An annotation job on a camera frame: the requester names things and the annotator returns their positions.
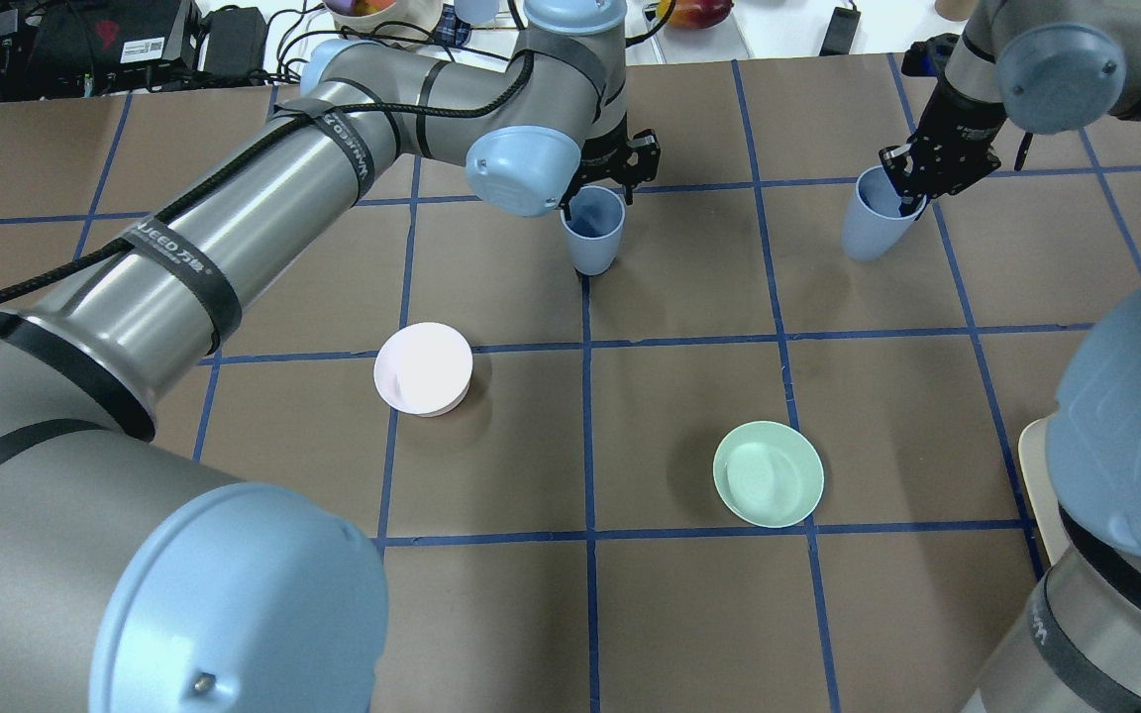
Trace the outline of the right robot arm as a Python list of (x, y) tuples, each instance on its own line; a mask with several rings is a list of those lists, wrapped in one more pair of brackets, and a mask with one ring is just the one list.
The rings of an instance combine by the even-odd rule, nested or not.
[[(1141, 123), (1141, 3), (978, 1), (919, 125), (880, 161), (903, 206), (1000, 167), (1034, 136)], [(1054, 410), (1020, 435), (1065, 546), (980, 669), (963, 712), (1141, 712), (1141, 284), (1065, 366)]]

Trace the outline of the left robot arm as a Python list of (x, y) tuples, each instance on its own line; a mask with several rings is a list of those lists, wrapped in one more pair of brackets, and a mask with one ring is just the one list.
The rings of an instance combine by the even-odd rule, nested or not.
[(154, 446), (156, 405), (405, 153), (566, 212), (656, 175), (626, 135), (624, 1), (527, 1), (503, 72), (319, 44), (253, 141), (118, 240), (0, 290), (0, 712), (366, 712), (377, 544)]

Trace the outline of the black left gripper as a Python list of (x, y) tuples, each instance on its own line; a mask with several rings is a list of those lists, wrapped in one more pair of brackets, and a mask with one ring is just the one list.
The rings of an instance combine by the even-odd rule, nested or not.
[[(653, 130), (631, 136), (628, 127), (628, 95), (612, 96), (601, 118), (590, 125), (590, 136), (580, 149), (580, 188), (610, 180), (625, 206), (633, 204), (633, 191), (656, 179), (662, 148)], [(563, 195), (563, 221), (573, 221), (575, 193)]]

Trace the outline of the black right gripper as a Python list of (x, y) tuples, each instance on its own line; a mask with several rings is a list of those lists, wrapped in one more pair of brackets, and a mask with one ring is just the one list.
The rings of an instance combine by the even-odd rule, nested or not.
[(1001, 168), (994, 140), (1005, 125), (1004, 104), (961, 94), (938, 76), (916, 130), (904, 145), (880, 149), (899, 211), (920, 217), (929, 200), (957, 195)]

